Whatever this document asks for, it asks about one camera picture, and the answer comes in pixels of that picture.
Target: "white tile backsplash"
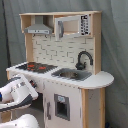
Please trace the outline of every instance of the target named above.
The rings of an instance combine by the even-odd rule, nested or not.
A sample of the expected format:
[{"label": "white tile backsplash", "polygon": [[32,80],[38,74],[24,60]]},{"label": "white tile backsplash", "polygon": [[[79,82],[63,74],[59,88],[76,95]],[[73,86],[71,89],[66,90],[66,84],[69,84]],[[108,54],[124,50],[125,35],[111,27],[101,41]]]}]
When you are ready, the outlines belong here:
[{"label": "white tile backsplash", "polygon": [[[38,63],[74,68],[78,62],[78,54],[81,51],[86,50],[92,57],[94,56],[93,38],[79,37],[56,42],[53,35],[34,35],[32,41],[34,61]],[[82,55],[81,62],[86,62],[86,69],[92,70],[93,67],[90,66],[89,58],[86,55]]]}]

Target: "cabinet door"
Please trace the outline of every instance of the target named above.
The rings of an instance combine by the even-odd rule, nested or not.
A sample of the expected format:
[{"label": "cabinet door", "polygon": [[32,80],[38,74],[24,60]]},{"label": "cabinet door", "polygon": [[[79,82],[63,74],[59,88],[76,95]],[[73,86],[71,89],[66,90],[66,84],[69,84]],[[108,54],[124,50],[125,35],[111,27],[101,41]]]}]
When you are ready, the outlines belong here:
[{"label": "cabinet door", "polygon": [[82,128],[81,91],[45,81],[45,128]]},{"label": "cabinet door", "polygon": [[55,18],[56,41],[73,37],[90,35],[91,16],[76,15]]}]

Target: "door handle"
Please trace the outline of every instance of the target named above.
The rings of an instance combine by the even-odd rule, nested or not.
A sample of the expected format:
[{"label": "door handle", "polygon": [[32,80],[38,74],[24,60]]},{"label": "door handle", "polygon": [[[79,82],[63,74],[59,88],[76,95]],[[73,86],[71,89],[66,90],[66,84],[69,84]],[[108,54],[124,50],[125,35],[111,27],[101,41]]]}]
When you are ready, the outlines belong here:
[{"label": "door handle", "polygon": [[58,25],[60,26],[60,33],[59,33],[59,38],[63,37],[64,35],[64,26],[62,21],[58,21]]},{"label": "door handle", "polygon": [[47,103],[47,117],[48,117],[48,120],[51,120],[51,115],[49,113],[49,109],[50,109],[50,102]]}]

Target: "stovetop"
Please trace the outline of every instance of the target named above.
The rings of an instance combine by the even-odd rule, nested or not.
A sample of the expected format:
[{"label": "stovetop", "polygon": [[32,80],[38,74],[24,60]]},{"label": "stovetop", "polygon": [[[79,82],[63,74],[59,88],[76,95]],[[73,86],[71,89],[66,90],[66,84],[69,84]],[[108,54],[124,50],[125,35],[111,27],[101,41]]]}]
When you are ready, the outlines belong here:
[{"label": "stovetop", "polygon": [[16,68],[22,69],[22,70],[27,70],[30,72],[38,72],[38,73],[46,73],[57,66],[54,65],[47,65],[47,64],[41,64],[41,63],[36,63],[36,62],[29,62],[27,64],[18,66]]}]

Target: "faucet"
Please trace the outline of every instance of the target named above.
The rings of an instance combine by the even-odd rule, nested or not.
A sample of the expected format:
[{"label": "faucet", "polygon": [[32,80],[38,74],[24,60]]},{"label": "faucet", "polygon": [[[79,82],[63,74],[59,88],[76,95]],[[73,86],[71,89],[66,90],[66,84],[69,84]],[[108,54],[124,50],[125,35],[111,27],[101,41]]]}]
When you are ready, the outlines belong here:
[{"label": "faucet", "polygon": [[81,55],[82,55],[82,54],[86,54],[86,55],[88,56],[88,58],[90,59],[90,65],[93,65],[92,56],[91,56],[88,52],[82,51],[82,52],[80,52],[80,53],[78,54],[78,63],[76,64],[77,70],[83,70],[83,69],[86,67],[85,64],[82,64],[82,63],[80,62],[80,58],[81,58]]}]

